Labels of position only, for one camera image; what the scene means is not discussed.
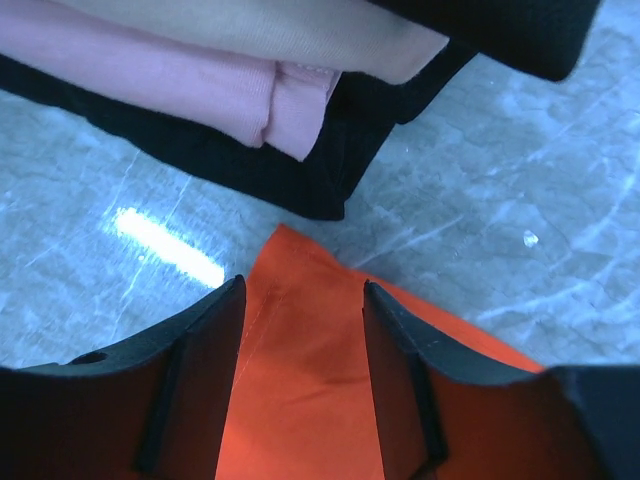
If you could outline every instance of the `beige fabric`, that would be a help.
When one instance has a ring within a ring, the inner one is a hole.
[[[366,0],[54,0],[174,40],[404,83],[447,38]]]

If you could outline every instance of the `orange bag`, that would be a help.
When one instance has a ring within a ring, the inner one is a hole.
[[[381,480],[362,320],[367,279],[414,315],[504,363],[542,368],[477,327],[280,226],[247,281],[220,480]]]

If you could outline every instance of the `gray marble surface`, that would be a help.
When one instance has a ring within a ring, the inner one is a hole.
[[[640,4],[551,84],[476,58],[340,223],[190,178],[0,92],[0,363],[64,362],[249,272],[280,222],[545,364],[640,361]]]

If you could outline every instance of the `folded clothing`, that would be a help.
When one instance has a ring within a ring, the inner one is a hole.
[[[541,368],[477,327],[340,265],[279,227],[247,280],[247,307],[216,478],[383,480],[362,317],[367,279],[484,355]]]
[[[499,62],[555,81],[566,78],[575,67],[601,3],[601,0],[369,1]]]
[[[0,53],[106,97],[303,160],[338,73],[182,44],[42,0],[0,0]]]
[[[412,78],[447,43],[365,0],[54,1],[178,41],[392,84]]]
[[[0,88],[81,115],[191,175],[303,217],[341,220],[345,201],[396,121],[424,109],[468,58],[465,49],[446,49],[410,87],[378,88],[379,82],[372,77],[344,74],[329,103],[318,141],[303,163],[269,146],[247,148],[204,125],[88,92],[2,55]],[[359,90],[370,92],[370,96],[349,95]]]

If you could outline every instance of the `black cloth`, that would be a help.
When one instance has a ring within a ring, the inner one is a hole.
[[[600,0],[370,0],[495,60],[559,81],[578,61]]]
[[[447,50],[400,87],[344,75],[303,163],[268,145],[245,147],[212,128],[86,91],[4,56],[0,88],[83,116],[191,175],[306,218],[341,220],[345,201],[394,125],[418,115],[472,56],[466,48]]]
[[[418,75],[403,85],[389,85],[363,73],[347,73],[338,83],[338,92],[370,119],[409,123],[476,53],[451,40]]]

